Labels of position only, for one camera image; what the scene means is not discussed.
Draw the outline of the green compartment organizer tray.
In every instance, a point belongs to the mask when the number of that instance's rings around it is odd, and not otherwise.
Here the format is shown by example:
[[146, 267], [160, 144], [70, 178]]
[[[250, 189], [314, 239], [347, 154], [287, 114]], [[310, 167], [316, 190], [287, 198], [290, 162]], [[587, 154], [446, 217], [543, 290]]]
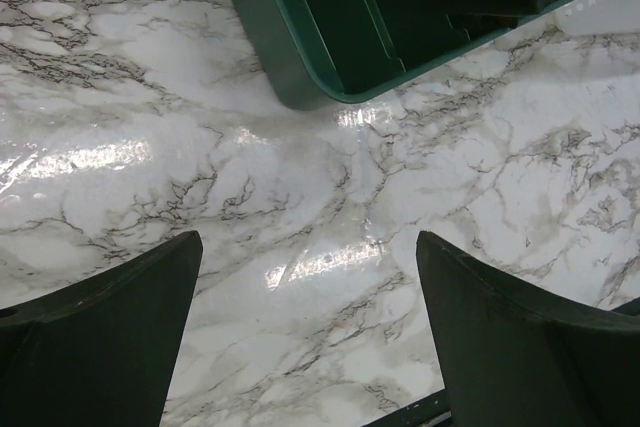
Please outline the green compartment organizer tray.
[[231, 0], [278, 99], [314, 110], [379, 96], [537, 14], [447, 14], [426, 0]]

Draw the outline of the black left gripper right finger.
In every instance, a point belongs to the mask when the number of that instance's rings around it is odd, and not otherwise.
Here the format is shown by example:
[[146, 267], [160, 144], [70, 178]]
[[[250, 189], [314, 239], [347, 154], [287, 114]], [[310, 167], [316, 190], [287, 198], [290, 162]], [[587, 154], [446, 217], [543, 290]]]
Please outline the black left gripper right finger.
[[581, 304], [432, 232], [416, 260], [454, 425], [638, 425], [638, 300]]

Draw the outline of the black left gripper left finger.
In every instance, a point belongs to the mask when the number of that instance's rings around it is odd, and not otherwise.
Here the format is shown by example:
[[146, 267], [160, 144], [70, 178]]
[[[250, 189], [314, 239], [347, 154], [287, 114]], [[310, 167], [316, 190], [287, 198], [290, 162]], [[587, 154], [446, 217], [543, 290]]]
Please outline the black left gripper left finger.
[[2, 309], [2, 425], [159, 425], [202, 254], [184, 232]]

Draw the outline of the white plastic basket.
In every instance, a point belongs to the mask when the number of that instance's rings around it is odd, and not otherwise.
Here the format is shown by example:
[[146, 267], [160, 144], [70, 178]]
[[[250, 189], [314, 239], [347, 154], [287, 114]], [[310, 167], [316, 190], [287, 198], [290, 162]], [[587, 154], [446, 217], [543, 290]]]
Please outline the white plastic basket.
[[556, 27], [569, 36], [639, 32], [640, 0], [576, 0], [554, 12]]

